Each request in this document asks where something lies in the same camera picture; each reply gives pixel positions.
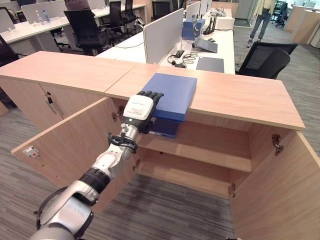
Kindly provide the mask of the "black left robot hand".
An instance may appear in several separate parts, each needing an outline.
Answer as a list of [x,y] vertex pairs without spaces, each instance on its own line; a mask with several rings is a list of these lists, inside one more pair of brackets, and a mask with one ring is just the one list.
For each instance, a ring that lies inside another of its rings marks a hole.
[[151,118],[163,96],[162,92],[150,90],[132,95],[124,108],[122,123],[134,126],[139,133],[148,134],[153,125]]

